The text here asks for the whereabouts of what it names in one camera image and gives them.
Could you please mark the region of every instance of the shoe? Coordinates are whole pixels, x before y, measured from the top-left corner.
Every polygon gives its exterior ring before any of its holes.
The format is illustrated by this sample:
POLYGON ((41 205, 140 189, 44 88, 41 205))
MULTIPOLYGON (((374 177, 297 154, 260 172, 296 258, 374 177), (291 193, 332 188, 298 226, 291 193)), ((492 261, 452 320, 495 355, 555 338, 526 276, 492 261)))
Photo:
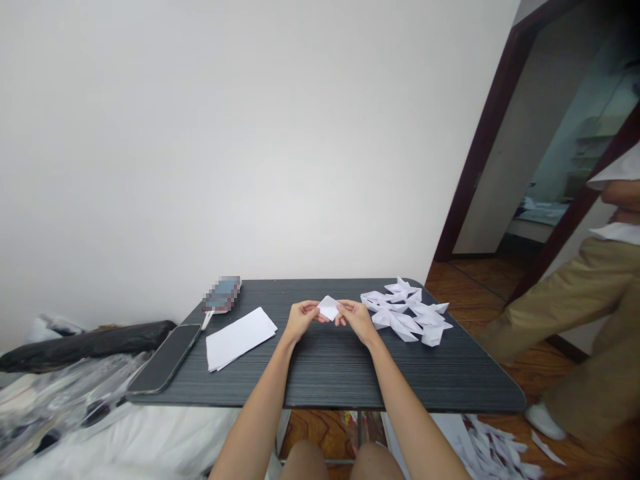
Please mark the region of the shoe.
POLYGON ((530 406, 525 411, 525 417, 536 429, 542 434, 548 436, 553 440, 564 440, 567 438, 567 432, 562 430, 556 422, 553 421, 549 410, 545 406, 544 402, 537 403, 530 406))

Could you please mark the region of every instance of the leg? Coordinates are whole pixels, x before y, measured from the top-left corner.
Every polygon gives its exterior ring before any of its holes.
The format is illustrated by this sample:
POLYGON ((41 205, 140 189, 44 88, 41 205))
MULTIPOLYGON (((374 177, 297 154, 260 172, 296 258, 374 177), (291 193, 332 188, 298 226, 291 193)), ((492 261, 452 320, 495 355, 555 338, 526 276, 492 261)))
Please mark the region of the leg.
POLYGON ((580 254, 510 304, 477 338, 509 363, 550 335, 612 312, 640 267, 640 247, 586 239, 580 254))
POLYGON ((281 480, 329 480, 329 472, 320 448, 309 440, 296 443, 282 468, 281 480))
POLYGON ((640 413, 640 276, 594 342, 592 357, 545 392, 553 420, 598 441, 640 413))
POLYGON ((351 470, 351 480, 391 479, 404 480, 400 465, 389 450, 377 443, 365 443, 351 470))

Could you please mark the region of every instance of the white shirt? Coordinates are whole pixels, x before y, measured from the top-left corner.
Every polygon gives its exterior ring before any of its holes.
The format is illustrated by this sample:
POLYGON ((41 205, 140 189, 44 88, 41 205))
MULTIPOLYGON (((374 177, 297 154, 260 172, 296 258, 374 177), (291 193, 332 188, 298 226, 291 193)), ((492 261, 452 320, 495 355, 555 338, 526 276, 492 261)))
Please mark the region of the white shirt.
MULTIPOLYGON (((640 180, 640 143, 589 180, 587 185, 602 191, 611 180, 640 180)), ((591 232, 604 240, 640 245, 640 225, 613 222, 602 228, 592 229, 591 232)))

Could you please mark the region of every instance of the baseboard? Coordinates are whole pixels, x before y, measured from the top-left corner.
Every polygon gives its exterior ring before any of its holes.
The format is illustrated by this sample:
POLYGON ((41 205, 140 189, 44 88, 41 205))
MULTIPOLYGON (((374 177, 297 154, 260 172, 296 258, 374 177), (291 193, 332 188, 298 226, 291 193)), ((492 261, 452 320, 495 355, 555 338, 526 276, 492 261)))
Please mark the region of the baseboard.
POLYGON ((453 253, 451 260, 494 258, 495 253, 453 253))
POLYGON ((588 354, 584 353, 570 341, 564 340, 560 335, 550 336, 547 339, 547 343, 560 350, 566 358, 576 363, 582 363, 589 358, 588 354))

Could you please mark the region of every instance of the black bag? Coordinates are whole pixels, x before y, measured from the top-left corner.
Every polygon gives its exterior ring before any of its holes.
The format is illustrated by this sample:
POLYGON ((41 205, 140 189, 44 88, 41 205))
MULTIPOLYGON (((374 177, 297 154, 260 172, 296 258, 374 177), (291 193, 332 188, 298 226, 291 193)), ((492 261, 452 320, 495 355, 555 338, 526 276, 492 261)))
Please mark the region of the black bag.
POLYGON ((0 371, 46 373, 86 357, 155 350, 174 328, 174 322, 164 320, 29 343, 0 357, 0 371))

